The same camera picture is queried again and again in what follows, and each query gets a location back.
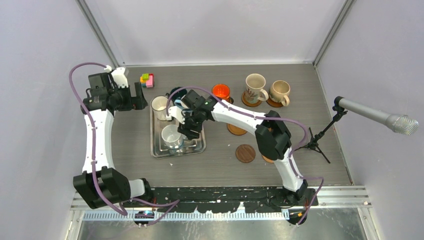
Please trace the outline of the small white cup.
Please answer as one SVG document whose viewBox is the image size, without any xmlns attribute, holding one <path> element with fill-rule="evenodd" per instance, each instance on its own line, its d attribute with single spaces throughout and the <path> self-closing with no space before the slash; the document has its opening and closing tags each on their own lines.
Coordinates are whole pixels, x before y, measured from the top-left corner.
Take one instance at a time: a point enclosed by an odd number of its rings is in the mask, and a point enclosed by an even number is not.
<svg viewBox="0 0 424 240">
<path fill-rule="evenodd" d="M 165 126 L 161 131 L 161 138 L 170 149 L 180 148 L 184 141 L 183 135 L 178 132 L 178 126 L 175 124 Z"/>
</svg>

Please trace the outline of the white mug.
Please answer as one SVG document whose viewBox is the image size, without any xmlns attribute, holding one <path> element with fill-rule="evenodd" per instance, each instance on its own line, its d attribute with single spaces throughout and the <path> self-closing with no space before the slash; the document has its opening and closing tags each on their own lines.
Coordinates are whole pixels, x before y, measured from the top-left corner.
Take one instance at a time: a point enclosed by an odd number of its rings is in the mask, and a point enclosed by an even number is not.
<svg viewBox="0 0 424 240">
<path fill-rule="evenodd" d="M 168 98 L 164 95 L 156 96 L 151 101 L 151 108 L 153 111 L 153 115 L 157 120 L 166 121 L 166 107 L 167 107 Z"/>
</svg>

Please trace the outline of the orange translucent cup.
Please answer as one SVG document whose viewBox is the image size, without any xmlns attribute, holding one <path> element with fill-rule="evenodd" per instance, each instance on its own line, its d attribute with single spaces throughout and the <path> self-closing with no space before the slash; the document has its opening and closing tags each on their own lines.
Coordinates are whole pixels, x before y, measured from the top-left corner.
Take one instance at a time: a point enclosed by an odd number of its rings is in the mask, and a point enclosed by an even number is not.
<svg viewBox="0 0 424 240">
<path fill-rule="evenodd" d="M 223 101 L 227 101 L 230 104 L 234 103 L 234 99 L 231 97 L 231 90 L 230 88 L 225 84 L 216 84 L 212 87 L 212 93 L 220 98 Z"/>
</svg>

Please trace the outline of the beige tall mug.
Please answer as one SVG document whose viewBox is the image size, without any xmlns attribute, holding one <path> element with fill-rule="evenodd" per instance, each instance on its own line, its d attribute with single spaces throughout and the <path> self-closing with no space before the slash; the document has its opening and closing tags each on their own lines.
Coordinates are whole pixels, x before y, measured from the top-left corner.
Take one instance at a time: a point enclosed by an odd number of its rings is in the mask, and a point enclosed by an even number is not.
<svg viewBox="0 0 424 240">
<path fill-rule="evenodd" d="M 245 99 L 250 103 L 266 101 L 269 98 L 268 92 L 264 89 L 266 79 L 259 73 L 249 74 L 245 79 Z"/>
</svg>

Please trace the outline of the ringed wooden coaster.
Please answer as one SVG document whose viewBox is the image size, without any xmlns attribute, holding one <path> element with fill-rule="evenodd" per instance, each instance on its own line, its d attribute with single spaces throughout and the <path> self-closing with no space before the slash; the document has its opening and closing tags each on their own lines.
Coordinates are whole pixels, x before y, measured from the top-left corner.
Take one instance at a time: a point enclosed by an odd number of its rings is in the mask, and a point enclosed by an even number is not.
<svg viewBox="0 0 424 240">
<path fill-rule="evenodd" d="M 248 107 L 255 108 L 255 107 L 258 107 L 259 105 L 261 105 L 261 104 L 262 104 L 262 101 L 260 101 L 260 100 L 258 100 L 258 101 L 257 101 L 257 102 L 255 102 L 255 103 L 250 103 L 250 102 L 248 102 L 248 101 L 246 100 L 245 96 L 246 96 L 246 93 L 245 93 L 245 92 L 243 92 L 243 93 L 242 93 L 242 96 L 241 96 L 241 100 L 242 100 L 242 103 L 243 103 L 244 105 L 248 106 Z"/>
<path fill-rule="evenodd" d="M 242 136 L 242 135 L 245 135 L 247 133 L 246 130 L 244 130 L 240 127 L 237 127 L 235 125 L 228 123 L 226 126 L 227 126 L 228 131 L 235 136 Z"/>
<path fill-rule="evenodd" d="M 267 103 L 269 106 L 273 107 L 273 108 L 281 108 L 281 107 L 283 107 L 283 104 L 282 104 L 281 102 L 275 102 L 275 101 L 273 101 L 271 98 L 268 98 L 268 99 L 266 100 L 266 103 Z"/>
</svg>

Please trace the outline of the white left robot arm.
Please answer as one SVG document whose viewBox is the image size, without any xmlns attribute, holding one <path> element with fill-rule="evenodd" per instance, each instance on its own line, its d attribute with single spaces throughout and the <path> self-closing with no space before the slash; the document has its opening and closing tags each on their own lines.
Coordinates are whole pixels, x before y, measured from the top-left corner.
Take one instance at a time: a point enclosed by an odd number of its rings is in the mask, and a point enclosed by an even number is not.
<svg viewBox="0 0 424 240">
<path fill-rule="evenodd" d="M 82 173 L 73 178 L 73 186 L 91 209 L 118 204 L 134 198 L 141 207 L 153 202 L 153 193 L 145 178 L 129 180 L 115 169 L 112 156 L 112 128 L 116 112 L 143 110 L 148 103 L 139 82 L 131 95 L 127 70 L 89 75 L 90 87 L 82 100 L 86 135 L 86 154 Z"/>
</svg>

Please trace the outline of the light blue mug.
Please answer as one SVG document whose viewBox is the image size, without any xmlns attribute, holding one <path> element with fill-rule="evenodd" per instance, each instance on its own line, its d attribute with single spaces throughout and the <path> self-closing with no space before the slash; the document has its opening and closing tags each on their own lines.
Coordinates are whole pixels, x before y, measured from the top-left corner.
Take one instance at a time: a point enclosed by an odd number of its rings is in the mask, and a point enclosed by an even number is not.
<svg viewBox="0 0 424 240">
<path fill-rule="evenodd" d="M 176 107 L 178 107 L 178 108 L 180 108 L 180 109 L 182 109 L 182 110 L 188 109 L 188 107 L 181 101 L 181 99 L 176 99 L 173 102 L 173 105 L 176 106 Z"/>
</svg>

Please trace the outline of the dark walnut coaster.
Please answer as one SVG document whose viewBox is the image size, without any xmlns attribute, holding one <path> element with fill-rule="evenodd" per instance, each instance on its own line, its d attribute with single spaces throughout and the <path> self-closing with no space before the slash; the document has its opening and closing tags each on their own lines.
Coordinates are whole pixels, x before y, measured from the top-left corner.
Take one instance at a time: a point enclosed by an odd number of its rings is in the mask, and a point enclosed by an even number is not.
<svg viewBox="0 0 424 240">
<path fill-rule="evenodd" d="M 249 144 L 241 144 L 236 148 L 235 156 L 241 163 L 251 163 L 256 158 L 256 151 Z"/>
</svg>

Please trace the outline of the cream mug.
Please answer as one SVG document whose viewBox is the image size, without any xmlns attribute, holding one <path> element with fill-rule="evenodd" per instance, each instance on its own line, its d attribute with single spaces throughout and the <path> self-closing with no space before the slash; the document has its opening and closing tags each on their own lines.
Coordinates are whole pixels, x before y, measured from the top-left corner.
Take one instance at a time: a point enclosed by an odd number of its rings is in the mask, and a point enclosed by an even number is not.
<svg viewBox="0 0 424 240">
<path fill-rule="evenodd" d="M 290 85 L 284 80 L 275 81 L 269 89 L 269 97 L 275 102 L 287 107 L 290 104 L 289 95 L 291 92 Z"/>
</svg>

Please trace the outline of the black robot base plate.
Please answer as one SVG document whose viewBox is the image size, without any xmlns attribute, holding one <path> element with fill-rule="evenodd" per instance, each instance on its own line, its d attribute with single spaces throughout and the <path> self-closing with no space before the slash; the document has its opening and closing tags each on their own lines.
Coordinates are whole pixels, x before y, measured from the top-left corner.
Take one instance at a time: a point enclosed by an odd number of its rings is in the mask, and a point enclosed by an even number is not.
<svg viewBox="0 0 424 240">
<path fill-rule="evenodd" d="M 307 188 L 300 200 L 295 200 L 280 186 L 155 187 L 140 199 L 159 205 L 178 200 L 172 213 L 234 213 L 244 207 L 246 213 L 253 214 L 276 213 L 287 208 L 305 210 L 315 193 L 315 189 Z"/>
</svg>

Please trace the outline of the light wooden coaster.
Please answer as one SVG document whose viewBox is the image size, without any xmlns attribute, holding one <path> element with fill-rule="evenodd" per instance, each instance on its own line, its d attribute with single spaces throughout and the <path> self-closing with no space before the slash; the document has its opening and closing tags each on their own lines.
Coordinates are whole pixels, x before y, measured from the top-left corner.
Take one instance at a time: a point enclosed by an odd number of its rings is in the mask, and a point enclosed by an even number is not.
<svg viewBox="0 0 424 240">
<path fill-rule="evenodd" d="M 267 163 L 270 163 L 270 164 L 273 164 L 274 163 L 274 161 L 272 160 L 272 159 L 269 159 L 269 158 L 267 158 L 267 157 L 265 157 L 264 155 L 262 155 L 262 158 L 267 162 Z"/>
</svg>

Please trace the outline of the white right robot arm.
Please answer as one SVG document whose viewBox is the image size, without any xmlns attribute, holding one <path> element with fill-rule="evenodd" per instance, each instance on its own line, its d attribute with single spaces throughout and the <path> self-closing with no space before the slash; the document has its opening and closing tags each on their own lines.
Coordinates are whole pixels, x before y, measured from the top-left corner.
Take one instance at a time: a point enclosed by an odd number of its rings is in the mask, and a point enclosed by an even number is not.
<svg viewBox="0 0 424 240">
<path fill-rule="evenodd" d="M 186 106 L 166 106 L 166 118 L 176 119 L 178 132 L 189 140 L 198 138 L 205 121 L 216 121 L 236 126 L 255 136 L 260 154 L 273 161 L 282 185 L 285 198 L 291 205 L 299 205 L 306 197 L 308 183 L 300 174 L 293 158 L 291 133 L 286 126 L 289 121 L 276 111 L 254 112 L 235 106 L 211 95 L 208 98 L 190 90 L 182 97 Z"/>
</svg>

